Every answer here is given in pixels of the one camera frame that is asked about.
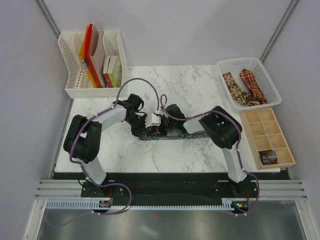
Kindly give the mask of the blue grey floral tie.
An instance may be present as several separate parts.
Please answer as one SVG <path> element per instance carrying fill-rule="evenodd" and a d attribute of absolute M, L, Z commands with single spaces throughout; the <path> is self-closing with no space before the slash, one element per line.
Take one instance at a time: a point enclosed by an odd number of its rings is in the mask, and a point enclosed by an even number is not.
<path fill-rule="evenodd" d="M 203 131 L 197 131 L 194 133 L 182 133 L 180 130 L 171 129 L 168 130 L 167 135 L 155 134 L 143 134 L 138 137 L 141 141 L 167 141 L 167 140 L 188 140 L 188 139 L 200 139 L 208 138 L 209 135 Z"/>

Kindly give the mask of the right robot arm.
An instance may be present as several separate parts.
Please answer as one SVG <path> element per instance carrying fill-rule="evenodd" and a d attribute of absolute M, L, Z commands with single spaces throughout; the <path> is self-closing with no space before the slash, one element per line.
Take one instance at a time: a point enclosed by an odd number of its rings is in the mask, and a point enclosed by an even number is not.
<path fill-rule="evenodd" d="M 251 182 L 248 178 L 250 173 L 245 170 L 240 153 L 243 130 L 240 123 L 220 106 L 188 118 L 180 111 L 171 114 L 164 107 L 162 109 L 170 119 L 182 122 L 183 129 L 189 135 L 205 132 L 222 150 L 227 164 L 229 191 L 235 197 L 242 196 L 251 186 Z"/>

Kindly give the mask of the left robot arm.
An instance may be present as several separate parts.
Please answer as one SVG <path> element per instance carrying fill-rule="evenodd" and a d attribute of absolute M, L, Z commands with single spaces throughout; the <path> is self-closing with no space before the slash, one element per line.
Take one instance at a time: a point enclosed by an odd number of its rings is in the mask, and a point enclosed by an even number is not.
<path fill-rule="evenodd" d="M 90 118 L 78 114 L 72 119 L 63 149 L 69 153 L 72 163 L 81 166 L 86 179 L 93 183 L 92 191 L 99 197 L 106 196 L 110 191 L 110 185 L 105 181 L 107 174 L 98 159 L 102 132 L 125 121 L 131 126 L 133 136 L 142 136 L 147 130 L 147 114 L 138 114 L 143 106 L 144 101 L 138 95 L 131 94 L 127 100 L 115 101 Z"/>

